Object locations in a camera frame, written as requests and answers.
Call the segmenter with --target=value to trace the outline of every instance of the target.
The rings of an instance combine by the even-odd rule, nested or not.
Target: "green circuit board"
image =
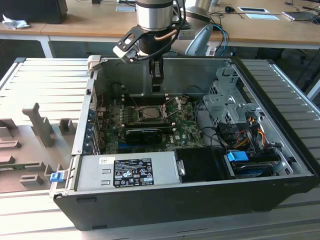
[[[121,103],[114,102],[108,106],[109,127],[103,128],[105,148],[103,154],[120,153],[146,153],[146,152],[166,152],[173,151],[175,148],[204,147],[205,143],[194,122],[194,108],[191,102],[181,106],[181,110],[168,117],[168,121],[175,123],[174,133],[162,134],[162,141],[159,144],[128,146],[125,134],[127,128],[122,126],[123,122],[134,122],[139,119],[134,106],[123,106]],[[168,104],[166,111],[173,113],[178,109],[176,104]]]

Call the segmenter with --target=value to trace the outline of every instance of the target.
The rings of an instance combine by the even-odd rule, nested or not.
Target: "blue cable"
[[[213,26],[215,26],[216,28],[218,28],[218,29],[222,32],[223,37],[224,37],[224,47],[223,47],[223,51],[221,52],[221,55],[220,55],[220,56],[222,56],[222,55],[224,54],[225,50],[226,50],[226,47],[227,47],[227,36],[226,36],[226,32],[225,32],[221,27],[219,27],[219,26],[216,25],[216,24],[213,24]]]

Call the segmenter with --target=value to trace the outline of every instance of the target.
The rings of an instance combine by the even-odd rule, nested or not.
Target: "motherboard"
[[[193,103],[182,96],[144,101],[114,99],[100,115],[103,154],[166,152],[205,146],[194,121]]]

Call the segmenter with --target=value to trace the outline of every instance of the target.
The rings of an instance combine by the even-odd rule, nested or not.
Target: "wooden desk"
[[[116,12],[116,3],[101,2],[91,4],[90,0],[66,0],[68,13],[62,24],[31,23],[30,28],[11,30],[0,25],[0,39],[38,40],[41,42],[45,56],[54,57],[51,41],[76,42],[117,42],[130,28],[137,25],[135,12]],[[265,8],[270,14],[295,11],[292,6],[284,4],[285,0],[224,0],[237,7]],[[302,6],[316,7],[308,1],[295,0],[294,4],[301,10]],[[212,7],[212,12],[221,11],[223,28],[229,33],[229,46],[318,49],[320,47],[320,25],[311,22],[290,22],[284,15],[277,15],[279,20],[249,19],[242,14],[227,14],[221,3]],[[219,18],[212,17],[216,23]],[[222,39],[219,31],[214,31],[210,38],[211,47]]]
[[[42,35],[121,38],[137,25],[136,12],[116,11],[117,3],[67,0],[63,24],[47,24]]]
[[[16,30],[13,30],[5,27],[4,24],[0,24],[0,34],[41,35],[41,30],[45,25],[46,23],[34,22],[30,27],[17,28]]]
[[[295,7],[285,5],[284,0],[224,0],[223,2],[231,4],[237,13],[242,13],[241,16],[244,18],[242,19],[238,14],[225,13],[226,6],[222,3],[210,9],[211,12],[223,13],[221,23],[229,33],[229,44],[232,46],[248,46],[249,44],[251,46],[259,44],[278,44],[280,46],[283,44],[292,46],[305,45],[308,48],[308,46],[315,45],[316,49],[320,46],[320,25],[312,22],[291,22],[286,16],[278,15],[282,14],[282,12],[296,11]],[[301,11],[305,11],[302,6],[311,8],[317,6],[316,3],[299,0],[295,0],[294,4]],[[266,14],[275,14],[279,20],[250,19],[238,7],[264,8],[270,12]],[[212,16],[212,18],[216,23],[219,23],[217,16]],[[220,41],[221,37],[220,33],[214,32],[210,40]]]

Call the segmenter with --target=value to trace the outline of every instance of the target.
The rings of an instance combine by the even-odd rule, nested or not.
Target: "robotic arm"
[[[189,30],[187,17],[200,17],[202,21],[204,18],[206,22],[210,22],[210,0],[189,1],[187,4],[182,0],[182,7],[178,0],[175,2],[175,12],[178,13],[176,20],[173,0],[136,0],[138,25],[131,28],[113,48],[113,52],[124,62],[149,61],[152,92],[160,91],[164,79],[162,55],[170,51],[180,33],[185,33],[181,34],[181,40],[192,40],[195,37],[195,30]]]

